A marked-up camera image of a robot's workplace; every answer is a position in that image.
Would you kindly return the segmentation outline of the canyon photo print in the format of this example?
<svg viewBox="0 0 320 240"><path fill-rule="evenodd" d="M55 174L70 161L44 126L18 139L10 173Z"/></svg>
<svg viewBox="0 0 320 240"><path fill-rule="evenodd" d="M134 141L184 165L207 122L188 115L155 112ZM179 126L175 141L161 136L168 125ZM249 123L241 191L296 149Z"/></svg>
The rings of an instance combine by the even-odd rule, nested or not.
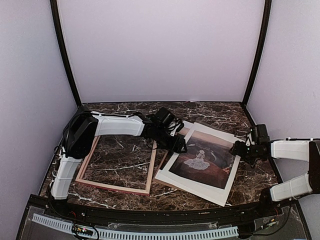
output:
<svg viewBox="0 0 320 240"><path fill-rule="evenodd" d="M214 129L192 130L186 142L187 152L163 168L162 174L180 184L183 178L218 189L225 189L235 157L229 150L231 136Z"/></svg>

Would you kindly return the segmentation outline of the white mat board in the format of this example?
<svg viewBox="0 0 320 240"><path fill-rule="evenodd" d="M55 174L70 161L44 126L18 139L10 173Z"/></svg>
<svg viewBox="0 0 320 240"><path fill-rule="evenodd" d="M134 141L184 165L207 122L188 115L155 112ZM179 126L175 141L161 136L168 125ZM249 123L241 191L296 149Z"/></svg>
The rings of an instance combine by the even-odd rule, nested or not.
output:
<svg viewBox="0 0 320 240"><path fill-rule="evenodd" d="M196 128L196 125L194 124L193 127L189 130L188 134L184 137L185 141L188 140L188 138L190 137L190 135L192 134L192 130L194 130ZM231 141L233 141L233 144L238 141L238 138L236 137L236 139L231 138ZM180 155L178 153L174 153L168 164L172 164L174 162L174 160ZM234 164L232 167L232 171L230 173L230 176L228 178L228 183L225 187L225 189L217 189L215 187L212 186L208 186L205 184L199 184L197 182L194 182L192 180L188 180L188 179L183 179L181 177L178 177L178 180L181 180L182 183L174 180L174 179L170 179L172 180L173 184L176 184L179 189L184 190L186 192L189 192L191 194L194 194L200 198L203 198L207 201L210 201L214 204L217 204L219 206L225 206L227 198L229 196L229 193L231 191L233 182L235 180L235 176L238 170L238 166L240 163L240 157L239 156L234 156Z"/></svg>

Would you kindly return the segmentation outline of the pink wooden picture frame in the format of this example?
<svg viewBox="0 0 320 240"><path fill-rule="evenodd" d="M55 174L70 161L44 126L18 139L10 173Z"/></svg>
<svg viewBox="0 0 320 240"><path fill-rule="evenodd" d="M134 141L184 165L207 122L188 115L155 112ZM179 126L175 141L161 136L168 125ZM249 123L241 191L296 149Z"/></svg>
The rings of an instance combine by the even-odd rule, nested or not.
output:
<svg viewBox="0 0 320 240"><path fill-rule="evenodd" d="M81 167L78 171L78 174L75 178L75 181L77 183L81 183L81 184L84 184L87 186L91 186L91 187L95 187L95 188L99 188L99 189L104 189L104 190L108 190L108 191L116 191L116 192L122 192L122 193L127 193L127 194L149 196L150 189L151 189L151 183L152 183L152 177L153 177L153 170L154 170L154 165L155 165L155 159L156 159L156 154L157 154L157 149L156 149L157 144L155 141L153 142L153 146L152 146L145 189L116 186L116 185L110 185L110 184L99 183L99 182L94 182L94 181L83 179L85 171L86 171L88 164L93 156L94 150L96 149L96 146L100 140L100 137L101 136L99 135L94 138L93 144L91 146L91 150L90 150L89 154L83 160L82 165L81 165Z"/></svg>

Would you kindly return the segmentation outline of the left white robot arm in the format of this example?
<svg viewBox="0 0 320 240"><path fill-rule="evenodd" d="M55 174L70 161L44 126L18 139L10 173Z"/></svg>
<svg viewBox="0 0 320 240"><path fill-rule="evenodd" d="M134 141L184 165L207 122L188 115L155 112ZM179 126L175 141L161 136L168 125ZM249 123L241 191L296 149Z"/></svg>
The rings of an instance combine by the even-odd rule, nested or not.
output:
<svg viewBox="0 0 320 240"><path fill-rule="evenodd" d="M108 114L80 107L62 132L58 169L49 187L53 197L51 210L60 218L71 213L66 200L69 187L79 163L89 155L95 137L126 135L154 140L158 149L177 154L187 152L186 140L177 135L184 123L168 109L143 115L134 112L129 115Z"/></svg>

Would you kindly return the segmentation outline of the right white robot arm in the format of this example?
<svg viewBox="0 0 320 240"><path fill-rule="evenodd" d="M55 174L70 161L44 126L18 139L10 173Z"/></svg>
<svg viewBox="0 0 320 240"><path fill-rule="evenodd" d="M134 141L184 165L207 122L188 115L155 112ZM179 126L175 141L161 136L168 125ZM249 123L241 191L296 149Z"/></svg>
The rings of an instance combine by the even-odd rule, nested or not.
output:
<svg viewBox="0 0 320 240"><path fill-rule="evenodd" d="M255 213L260 217L266 217L273 211L275 202L320 193L320 140L318 138L264 141L250 145L237 140L229 152L233 156L239 156L251 167L255 167L258 160L271 158L308 163L306 173L261 191L260 202L255 205Z"/></svg>

